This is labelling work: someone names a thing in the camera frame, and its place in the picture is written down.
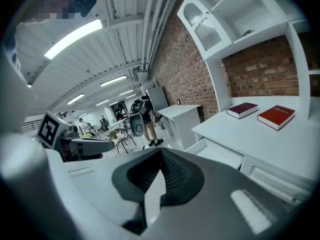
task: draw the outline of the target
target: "brick wall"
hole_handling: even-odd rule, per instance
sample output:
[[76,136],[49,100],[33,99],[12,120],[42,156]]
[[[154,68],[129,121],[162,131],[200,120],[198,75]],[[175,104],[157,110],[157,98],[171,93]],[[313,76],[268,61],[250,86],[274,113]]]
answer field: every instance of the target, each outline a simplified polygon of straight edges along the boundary
[[[155,53],[149,78],[163,86],[169,105],[201,104],[200,118],[218,112],[208,69],[189,32],[177,16],[183,0],[177,0]],[[302,34],[308,62],[320,69],[318,49],[312,37]],[[258,43],[224,58],[222,63],[230,96],[299,95],[296,65],[286,37]],[[320,96],[320,76],[310,77],[311,94]]]

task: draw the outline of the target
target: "white tube light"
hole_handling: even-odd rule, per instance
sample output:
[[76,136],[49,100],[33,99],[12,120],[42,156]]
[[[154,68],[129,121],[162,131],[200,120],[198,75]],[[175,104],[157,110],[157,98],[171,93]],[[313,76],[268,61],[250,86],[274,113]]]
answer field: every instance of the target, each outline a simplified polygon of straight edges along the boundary
[[103,87],[103,86],[106,86],[106,85],[112,84],[112,83],[114,83],[114,82],[116,82],[116,81],[119,81],[119,80],[122,80],[122,79],[126,79],[126,78],[127,78],[127,76],[126,76],[126,75],[123,75],[123,76],[120,76],[120,77],[115,78],[115,79],[113,79],[113,80],[110,80],[110,81],[107,81],[107,82],[101,83],[101,84],[100,84],[100,86],[101,86],[101,87]]
[[115,103],[112,103],[112,104],[110,104],[109,106],[112,106],[112,105],[114,105],[114,104],[117,104],[119,101],[117,101],[117,102],[115,102]]
[[128,90],[128,91],[126,91],[126,92],[124,92],[124,93],[121,93],[121,94],[119,94],[119,95],[125,95],[125,94],[128,94],[128,93],[131,93],[131,92],[133,92],[134,90]]
[[70,34],[66,35],[62,38],[59,42],[57,42],[47,53],[44,55],[48,59],[52,60],[57,54],[59,54],[62,50],[67,48],[69,45],[74,43],[75,41],[83,38],[84,36],[102,29],[102,24],[100,19],[92,21],[84,26],[79,27],[75,31],[71,32]]
[[133,96],[136,96],[136,94],[131,95],[131,96],[129,96],[129,97],[126,97],[126,99],[129,99],[129,98],[131,98],[131,97],[133,97]]
[[67,102],[68,105],[70,105],[71,103],[74,103],[75,101],[81,99],[83,96],[85,96],[83,93],[81,93],[80,95],[78,95],[77,97],[75,97],[74,99],[70,100],[69,102]]
[[105,101],[102,101],[102,102],[100,102],[99,104],[97,104],[96,106],[99,106],[99,105],[101,105],[102,103],[105,103],[105,102],[108,102],[109,101],[109,99],[107,99],[107,100],[105,100]]

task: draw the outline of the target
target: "dark red book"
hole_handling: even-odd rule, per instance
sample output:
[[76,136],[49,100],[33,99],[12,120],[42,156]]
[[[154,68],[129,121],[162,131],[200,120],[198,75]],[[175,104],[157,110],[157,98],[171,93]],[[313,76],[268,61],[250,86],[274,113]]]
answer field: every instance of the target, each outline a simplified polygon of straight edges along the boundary
[[226,110],[226,113],[230,116],[240,119],[252,114],[253,112],[256,112],[257,110],[258,105],[245,102],[240,105],[228,108]]
[[296,111],[284,106],[276,105],[261,114],[258,114],[258,121],[270,126],[279,131],[284,127],[294,116]]

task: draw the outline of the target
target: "white desk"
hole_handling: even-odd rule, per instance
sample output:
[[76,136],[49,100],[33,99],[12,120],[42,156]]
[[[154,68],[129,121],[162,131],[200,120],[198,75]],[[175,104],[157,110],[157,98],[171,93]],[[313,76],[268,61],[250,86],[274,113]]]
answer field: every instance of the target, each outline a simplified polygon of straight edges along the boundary
[[200,124],[198,107],[201,105],[173,105],[157,111],[163,115],[165,128],[174,136],[181,150],[195,144],[196,137],[192,128]]
[[214,115],[192,129],[198,140],[204,139],[187,152],[217,161],[215,156],[219,152],[204,142],[224,147],[230,154],[225,156],[220,152],[223,163],[232,166],[242,156],[242,173],[296,205],[311,195],[318,181],[320,124],[316,117],[301,119],[296,111],[296,116],[276,131],[257,120],[258,114],[269,108],[259,105],[257,112],[241,119],[228,115],[225,110]]
[[126,122],[125,119],[121,119],[111,125],[108,126],[109,130],[112,131],[114,129],[117,129],[117,128],[124,128],[124,123]]

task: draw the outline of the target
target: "ceiling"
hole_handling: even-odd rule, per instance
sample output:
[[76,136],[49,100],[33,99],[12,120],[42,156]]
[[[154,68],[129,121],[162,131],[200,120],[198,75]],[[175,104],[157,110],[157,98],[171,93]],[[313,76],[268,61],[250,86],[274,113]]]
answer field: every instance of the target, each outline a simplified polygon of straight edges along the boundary
[[[159,27],[159,19],[164,14],[162,30],[175,1],[163,0],[160,4],[156,23]],[[144,58],[147,56],[149,39],[155,42],[151,25],[157,2],[152,0]],[[119,94],[123,92],[132,89],[134,93],[139,92],[139,81],[143,82],[144,79],[138,79],[135,73],[142,64],[146,7],[147,0],[98,0],[86,18],[75,14],[73,19],[52,19],[42,24],[19,26],[16,37],[21,72],[39,96],[29,116],[44,114],[46,110],[56,113],[92,109],[107,99],[110,101],[106,105],[118,101]],[[44,56],[63,37],[97,19],[100,19],[102,29],[82,37],[52,60]],[[127,79],[100,86],[123,75]],[[85,96],[67,105],[79,94]]]

